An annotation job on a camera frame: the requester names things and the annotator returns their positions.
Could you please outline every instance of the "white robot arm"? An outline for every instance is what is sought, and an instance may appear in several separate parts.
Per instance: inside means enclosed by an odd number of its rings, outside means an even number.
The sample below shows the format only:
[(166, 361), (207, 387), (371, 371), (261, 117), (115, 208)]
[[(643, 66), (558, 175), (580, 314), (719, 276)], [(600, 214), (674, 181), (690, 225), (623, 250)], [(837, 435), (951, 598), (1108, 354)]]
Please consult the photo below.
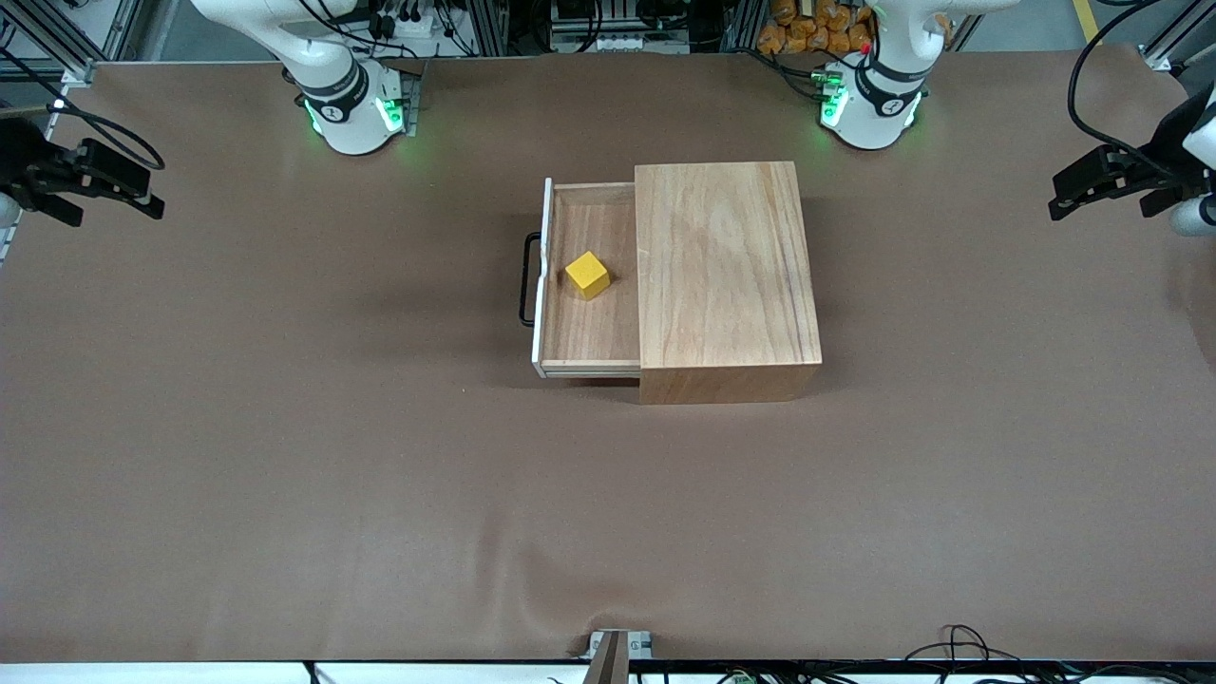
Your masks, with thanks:
[(248, 35), (283, 62), (304, 92), (313, 128), (338, 152), (366, 155), (404, 130), (400, 72), (358, 60), (340, 43), (283, 28), (322, 11), (348, 13), (355, 0), (330, 0), (323, 7), (317, 0), (192, 1), (204, 17)]
[(1173, 231), (1184, 236), (1216, 236), (1216, 196), (1211, 194), (1211, 169), (1216, 168), (1216, 92), (1207, 96), (1207, 106), (1195, 122), (1195, 128), (1182, 139), (1182, 147), (1206, 169), (1207, 192), (1184, 200), (1170, 214)]
[(945, 46), (942, 12), (995, 12), (1018, 0), (867, 0), (878, 17), (873, 49), (828, 65), (820, 122), (862, 150), (895, 142), (912, 124), (921, 86)]

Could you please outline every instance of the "wooden drawer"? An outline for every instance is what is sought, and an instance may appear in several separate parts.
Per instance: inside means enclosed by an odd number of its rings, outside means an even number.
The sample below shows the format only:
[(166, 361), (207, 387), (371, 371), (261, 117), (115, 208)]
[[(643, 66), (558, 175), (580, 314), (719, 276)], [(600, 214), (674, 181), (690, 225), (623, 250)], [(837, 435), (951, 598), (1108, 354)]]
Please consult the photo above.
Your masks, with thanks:
[[(541, 246), (531, 355), (541, 377), (637, 377), (643, 404), (787, 402), (818, 369), (792, 162), (640, 166), (634, 183), (550, 179), (542, 212), (529, 236)], [(612, 275), (590, 302), (564, 273), (587, 251)]]
[[(634, 184), (545, 180), (533, 365), (541, 377), (640, 377)], [(612, 285), (582, 301), (563, 269), (591, 251)]]

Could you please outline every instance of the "brown table surface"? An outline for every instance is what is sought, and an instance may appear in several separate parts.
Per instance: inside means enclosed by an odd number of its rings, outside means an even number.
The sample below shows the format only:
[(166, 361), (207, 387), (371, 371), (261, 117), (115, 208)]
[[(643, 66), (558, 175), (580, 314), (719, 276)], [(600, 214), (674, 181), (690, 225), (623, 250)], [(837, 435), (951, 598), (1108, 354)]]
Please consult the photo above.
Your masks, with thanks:
[[(162, 223), (29, 217), (0, 269), (7, 661), (1216, 657), (1216, 251), (1135, 200), (1052, 224), (1073, 54), (950, 55), (846, 150), (744, 56), (439, 62), (420, 135), (326, 148), (278, 66), (112, 66)], [(1181, 101), (1130, 50), (1082, 106)], [(74, 123), (60, 139), (83, 134)], [(789, 404), (542, 381), (546, 175), (793, 159), (823, 369)]]

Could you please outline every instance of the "wooden lid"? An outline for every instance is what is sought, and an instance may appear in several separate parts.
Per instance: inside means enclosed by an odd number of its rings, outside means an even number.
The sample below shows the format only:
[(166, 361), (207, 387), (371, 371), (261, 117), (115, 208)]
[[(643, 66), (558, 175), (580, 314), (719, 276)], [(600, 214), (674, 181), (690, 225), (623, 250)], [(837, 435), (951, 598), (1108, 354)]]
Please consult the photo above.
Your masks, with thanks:
[(821, 361), (793, 162), (634, 178), (642, 369)]

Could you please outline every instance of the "green led light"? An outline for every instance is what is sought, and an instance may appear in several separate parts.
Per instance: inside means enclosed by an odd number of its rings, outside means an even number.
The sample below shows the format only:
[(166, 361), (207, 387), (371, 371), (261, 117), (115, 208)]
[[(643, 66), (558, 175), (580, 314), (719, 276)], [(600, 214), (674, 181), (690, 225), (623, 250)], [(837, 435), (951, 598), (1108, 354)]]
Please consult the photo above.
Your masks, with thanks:
[(384, 101), (379, 97), (376, 99), (376, 108), (379, 110), (381, 118), (384, 119), (384, 125), (389, 130), (401, 129), (401, 105), (396, 101), (389, 100)]
[(823, 103), (823, 111), (820, 114), (820, 123), (828, 128), (840, 123), (840, 114), (844, 113), (844, 106), (848, 103), (849, 90), (841, 86), (832, 95), (832, 100)]
[(919, 103), (921, 103), (921, 95), (917, 95), (916, 100), (912, 100), (912, 103), (908, 105), (908, 118), (903, 119), (903, 128), (912, 125), (912, 122), (916, 120), (916, 106)]
[(315, 130), (317, 135), (325, 135), (321, 133), (321, 123), (316, 120), (316, 112), (313, 111), (313, 105), (310, 105), (308, 100), (304, 101), (304, 111), (308, 112), (308, 118), (313, 122), (313, 130)]

